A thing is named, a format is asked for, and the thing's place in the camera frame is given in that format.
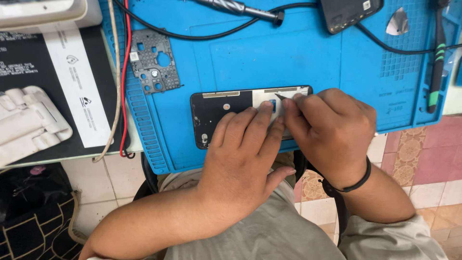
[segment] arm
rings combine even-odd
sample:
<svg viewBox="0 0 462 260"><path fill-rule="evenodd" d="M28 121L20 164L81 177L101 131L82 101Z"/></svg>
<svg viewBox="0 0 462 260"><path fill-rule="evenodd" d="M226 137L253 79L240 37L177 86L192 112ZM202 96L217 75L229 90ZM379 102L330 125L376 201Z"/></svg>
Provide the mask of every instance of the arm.
<svg viewBox="0 0 462 260"><path fill-rule="evenodd" d="M161 192L120 207L103 219L79 259L141 259L163 248L222 233L266 201L295 170L268 174L285 126L267 134L273 104L229 113L213 134L197 187Z"/></svg>
<svg viewBox="0 0 462 260"><path fill-rule="evenodd" d="M307 97L297 94L283 104L292 136L333 187L342 190L363 178L376 128L376 111L371 106L339 89ZM360 188L341 194L352 215L371 222L394 223L415 215L407 194L374 165Z"/></svg>

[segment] blade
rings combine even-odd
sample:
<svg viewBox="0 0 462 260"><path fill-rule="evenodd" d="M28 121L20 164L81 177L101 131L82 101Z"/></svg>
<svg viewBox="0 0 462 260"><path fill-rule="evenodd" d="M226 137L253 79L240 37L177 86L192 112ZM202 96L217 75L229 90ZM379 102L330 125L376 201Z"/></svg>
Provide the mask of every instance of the blade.
<svg viewBox="0 0 462 260"><path fill-rule="evenodd" d="M277 94L277 93L275 93L275 95L276 95L276 97L278 97L280 100L285 100L285 99L286 99L286 97L281 96L281 95L279 95L279 94Z"/></svg>

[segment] white label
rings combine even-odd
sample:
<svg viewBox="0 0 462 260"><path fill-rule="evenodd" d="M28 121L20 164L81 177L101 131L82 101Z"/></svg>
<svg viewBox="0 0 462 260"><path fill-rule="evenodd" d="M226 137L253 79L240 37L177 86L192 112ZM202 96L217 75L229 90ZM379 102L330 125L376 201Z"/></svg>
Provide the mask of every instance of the white label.
<svg viewBox="0 0 462 260"><path fill-rule="evenodd" d="M366 2L363 3L363 9L366 11L371 7L371 0L367 0Z"/></svg>
<svg viewBox="0 0 462 260"><path fill-rule="evenodd" d="M140 60L140 58L138 57L138 53L136 53L136 51L130 52L130 61L135 62L138 60Z"/></svg>
<svg viewBox="0 0 462 260"><path fill-rule="evenodd" d="M21 4L0 5L0 14L2 16L20 16L23 14Z"/></svg>
<svg viewBox="0 0 462 260"><path fill-rule="evenodd" d="M82 143L85 148L106 145L111 129L80 31L55 29L43 38Z"/></svg>

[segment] smartphone screen assembly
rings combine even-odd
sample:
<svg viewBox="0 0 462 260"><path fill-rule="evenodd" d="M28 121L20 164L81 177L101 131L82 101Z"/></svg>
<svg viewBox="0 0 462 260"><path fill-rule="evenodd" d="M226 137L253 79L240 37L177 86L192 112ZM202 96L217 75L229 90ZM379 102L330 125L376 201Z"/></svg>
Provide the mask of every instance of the smartphone screen assembly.
<svg viewBox="0 0 462 260"><path fill-rule="evenodd" d="M302 85L193 94L191 96L191 114L197 148L208 149L218 122L227 113L240 113L251 106L260 109L260 104L268 100L273 103L272 124L277 117L284 116L285 112L282 100L275 94L291 99L296 93L309 95L313 93L313 89L311 86ZM293 138L286 129L283 140L290 139Z"/></svg>
<svg viewBox="0 0 462 260"><path fill-rule="evenodd" d="M320 0L320 3L331 34L357 24L383 7L383 0Z"/></svg>

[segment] blue silicone repair mat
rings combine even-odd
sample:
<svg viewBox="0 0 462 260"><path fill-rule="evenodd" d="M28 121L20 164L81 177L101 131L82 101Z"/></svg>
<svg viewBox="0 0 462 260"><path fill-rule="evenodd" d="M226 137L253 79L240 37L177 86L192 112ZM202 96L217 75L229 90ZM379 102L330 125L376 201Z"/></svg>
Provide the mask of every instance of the blue silicone repair mat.
<svg viewBox="0 0 462 260"><path fill-rule="evenodd" d="M291 0L246 0L264 10ZM107 0L100 0L103 29L114 54ZM452 1L444 14L447 45L455 44L461 26L461 0ZM186 35L227 31L249 20L216 11L192 0L131 0L130 10L157 27ZM381 11L362 23L391 47L421 50L433 47L434 12L427 0L387 0ZM403 7L409 32L385 33L392 14ZM118 35L123 55L122 16L117 9ZM132 22L134 30L144 29ZM155 173L175 173L202 166L206 151L195 145L189 99L192 94L254 88L311 85L314 92L337 87L377 110L381 133L437 123L442 114L450 75L443 80L438 107L426 112L430 55L398 55L383 51L357 28L330 35L319 10L286 11L280 28L259 21L224 38L210 41L170 39L182 85L179 89L144 95L128 69L127 101L138 134ZM294 150L284 141L281 151Z"/></svg>

